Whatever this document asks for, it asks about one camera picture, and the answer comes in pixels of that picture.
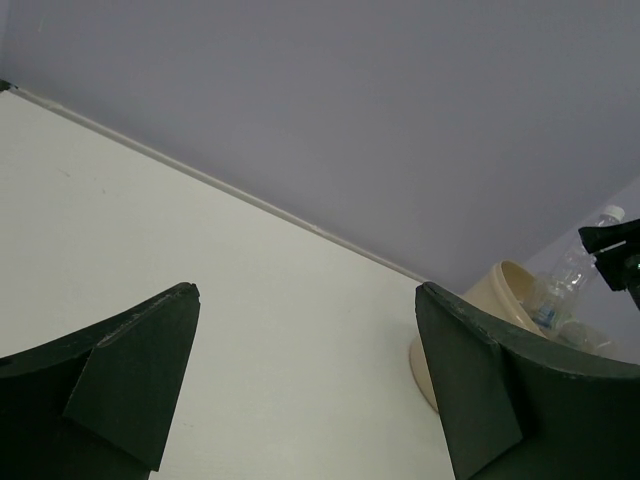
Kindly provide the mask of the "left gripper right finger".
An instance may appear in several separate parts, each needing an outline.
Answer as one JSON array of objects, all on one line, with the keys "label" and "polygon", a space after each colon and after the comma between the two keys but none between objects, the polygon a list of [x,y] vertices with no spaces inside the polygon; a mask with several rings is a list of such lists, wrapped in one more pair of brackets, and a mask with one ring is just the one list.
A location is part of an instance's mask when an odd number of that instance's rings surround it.
[{"label": "left gripper right finger", "polygon": [[456,478],[638,478],[637,365],[554,343],[433,282],[415,312]]}]

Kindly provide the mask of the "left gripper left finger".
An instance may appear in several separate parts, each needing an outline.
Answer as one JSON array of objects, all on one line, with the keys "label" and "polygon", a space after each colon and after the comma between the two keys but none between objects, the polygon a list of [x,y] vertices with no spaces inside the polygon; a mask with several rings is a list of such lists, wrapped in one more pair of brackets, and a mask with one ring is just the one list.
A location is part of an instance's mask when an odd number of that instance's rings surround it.
[{"label": "left gripper left finger", "polygon": [[4,479],[147,479],[159,470],[194,342],[199,291],[1,360]]}]

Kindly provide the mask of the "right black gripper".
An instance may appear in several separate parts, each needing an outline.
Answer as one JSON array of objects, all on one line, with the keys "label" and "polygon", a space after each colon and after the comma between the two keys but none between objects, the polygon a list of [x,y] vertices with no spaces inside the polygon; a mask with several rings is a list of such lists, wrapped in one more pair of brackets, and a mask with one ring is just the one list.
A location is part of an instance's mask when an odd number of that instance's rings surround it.
[{"label": "right black gripper", "polygon": [[612,291],[626,291],[637,308],[639,303],[640,220],[606,227],[578,230],[585,250],[596,254],[596,267]]}]

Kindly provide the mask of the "clear bottle without cap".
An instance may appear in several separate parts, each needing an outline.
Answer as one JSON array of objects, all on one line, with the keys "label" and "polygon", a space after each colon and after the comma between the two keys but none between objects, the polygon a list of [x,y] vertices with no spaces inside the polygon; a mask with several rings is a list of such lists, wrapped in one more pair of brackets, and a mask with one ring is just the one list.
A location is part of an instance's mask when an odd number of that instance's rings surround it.
[{"label": "clear bottle without cap", "polygon": [[595,259],[576,233],[554,266],[536,277],[525,310],[538,326],[554,329],[573,313],[580,292],[597,275]]}]

